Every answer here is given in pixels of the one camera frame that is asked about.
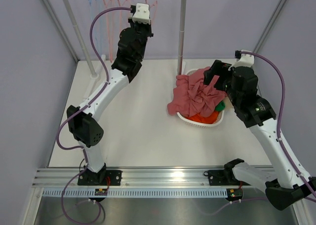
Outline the green t shirt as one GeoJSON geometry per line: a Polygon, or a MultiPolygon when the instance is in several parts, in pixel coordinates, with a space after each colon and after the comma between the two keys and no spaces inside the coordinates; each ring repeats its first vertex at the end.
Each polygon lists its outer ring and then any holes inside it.
{"type": "Polygon", "coordinates": [[[226,108],[225,102],[221,101],[215,106],[214,111],[221,112],[221,111],[225,110],[225,108],[226,108]]]}

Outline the pink t shirt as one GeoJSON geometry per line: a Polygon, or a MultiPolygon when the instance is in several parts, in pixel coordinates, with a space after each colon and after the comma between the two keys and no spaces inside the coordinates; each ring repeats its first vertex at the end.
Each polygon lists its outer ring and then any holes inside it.
{"type": "Polygon", "coordinates": [[[193,74],[176,77],[173,100],[167,105],[169,115],[180,113],[188,118],[196,114],[209,117],[214,112],[215,107],[224,100],[226,94],[214,87],[218,77],[213,77],[209,85],[203,83],[204,72],[209,69],[205,67],[196,70],[193,74]]]}

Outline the pink hanger of green shirt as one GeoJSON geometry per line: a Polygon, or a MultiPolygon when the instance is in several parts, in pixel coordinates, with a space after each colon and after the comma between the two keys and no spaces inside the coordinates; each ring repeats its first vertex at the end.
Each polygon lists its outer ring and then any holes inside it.
{"type": "MultiPolygon", "coordinates": [[[[117,0],[118,6],[120,7],[130,7],[131,0],[117,0]]],[[[119,11],[119,32],[121,32],[125,26],[127,25],[127,21],[125,21],[125,14],[122,10],[119,11]]]]}

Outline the orange t shirt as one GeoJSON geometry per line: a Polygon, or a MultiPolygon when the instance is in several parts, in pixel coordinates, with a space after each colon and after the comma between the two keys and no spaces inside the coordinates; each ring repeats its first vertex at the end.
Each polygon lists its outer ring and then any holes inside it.
{"type": "Polygon", "coordinates": [[[187,118],[188,120],[197,122],[197,123],[202,123],[202,124],[214,124],[218,118],[219,112],[214,111],[210,116],[208,117],[203,117],[199,113],[195,114],[192,117],[187,118]]]}

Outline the pink hanger of orange shirt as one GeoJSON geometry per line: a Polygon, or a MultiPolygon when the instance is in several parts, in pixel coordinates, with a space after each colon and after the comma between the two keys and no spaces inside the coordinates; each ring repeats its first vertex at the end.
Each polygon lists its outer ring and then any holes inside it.
{"type": "MultiPolygon", "coordinates": [[[[108,9],[110,7],[114,7],[114,0],[102,0],[104,8],[108,9]]],[[[113,17],[110,14],[105,14],[106,18],[106,29],[107,29],[107,39],[109,44],[109,60],[112,63],[113,62],[113,17]]]]}

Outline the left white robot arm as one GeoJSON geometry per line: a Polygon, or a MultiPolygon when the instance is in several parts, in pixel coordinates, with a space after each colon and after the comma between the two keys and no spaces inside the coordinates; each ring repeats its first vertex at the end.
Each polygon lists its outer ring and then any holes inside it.
{"type": "Polygon", "coordinates": [[[98,121],[114,97],[138,74],[148,38],[153,36],[151,19],[129,18],[129,28],[119,35],[117,57],[109,71],[109,78],[78,107],[69,106],[67,116],[70,133],[84,148],[88,159],[78,179],[79,185],[120,185],[120,172],[107,171],[100,141],[104,130],[98,121]]]}

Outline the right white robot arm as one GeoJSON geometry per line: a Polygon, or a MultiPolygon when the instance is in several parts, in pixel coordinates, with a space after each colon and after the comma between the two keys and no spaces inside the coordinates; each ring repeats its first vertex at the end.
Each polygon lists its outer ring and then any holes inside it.
{"type": "Polygon", "coordinates": [[[293,153],[269,102],[257,94],[258,77],[253,69],[215,60],[203,75],[205,85],[218,77],[215,88],[227,94],[237,117],[260,142],[274,169],[270,174],[237,158],[224,165],[224,180],[230,185],[244,182],[259,189],[280,211],[313,194],[316,179],[293,153]]]}

